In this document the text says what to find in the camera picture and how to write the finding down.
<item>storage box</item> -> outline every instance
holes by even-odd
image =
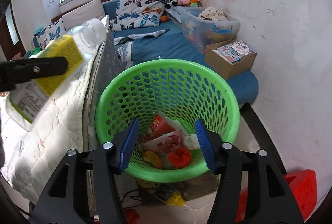
[[[179,8],[182,33],[201,53],[205,53],[207,45],[234,39],[241,26],[238,19],[229,15],[228,21],[199,19],[198,15],[205,9],[206,7]]]
[[[234,41],[224,41],[214,43],[206,47],[205,62],[208,63],[214,69],[214,71],[225,80],[233,78],[234,76],[237,76],[246,70],[250,70],[257,55],[256,52],[249,53],[248,55],[243,56],[240,60],[237,60],[232,64],[214,52],[214,50],[217,50],[217,48],[232,42]]]

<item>brown wooden door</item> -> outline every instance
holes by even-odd
[[[9,2],[10,4],[6,11],[7,14],[4,14],[0,22],[0,45],[7,60],[12,59],[14,55],[18,54],[19,52],[22,56],[24,56],[26,53],[15,24],[13,10],[11,8],[11,0]],[[12,34],[13,31],[16,32],[17,38],[15,38],[15,43],[11,37],[9,26],[11,27]]]

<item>bottle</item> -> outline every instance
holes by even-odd
[[[26,131],[31,131],[37,115],[50,102],[52,95],[60,86],[66,90],[65,81],[74,79],[75,74],[97,53],[106,37],[103,23],[94,18],[50,42],[38,57],[63,56],[68,62],[67,71],[62,75],[31,79],[16,85],[7,95],[6,112],[9,116]]]

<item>blue blanket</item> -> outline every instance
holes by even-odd
[[[156,59],[185,59],[196,62],[210,69],[204,61],[204,54],[182,35],[182,30],[173,22],[161,23],[157,27],[135,28],[115,32],[115,37],[130,34],[151,33],[158,30],[169,29],[157,38],[140,38],[127,42],[119,50],[126,68]],[[258,94],[258,81],[251,71],[229,79],[227,83],[232,88],[239,104],[255,100]]]

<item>silver screw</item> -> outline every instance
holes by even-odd
[[[110,143],[110,142],[106,142],[106,143],[103,144],[103,148],[104,148],[104,149],[110,149],[110,148],[112,148],[112,147],[113,147],[113,144]]]
[[[68,156],[73,156],[73,155],[75,155],[76,153],[77,153],[76,149],[70,149],[70,150],[67,152]]]
[[[225,148],[225,149],[232,149],[233,146],[230,143],[223,143],[222,147]]]
[[[34,66],[34,67],[32,68],[32,70],[33,70],[35,73],[38,73],[38,72],[40,71],[40,68],[37,67],[37,66]]]
[[[266,157],[268,155],[268,152],[266,152],[265,150],[259,150],[258,154],[262,157]]]

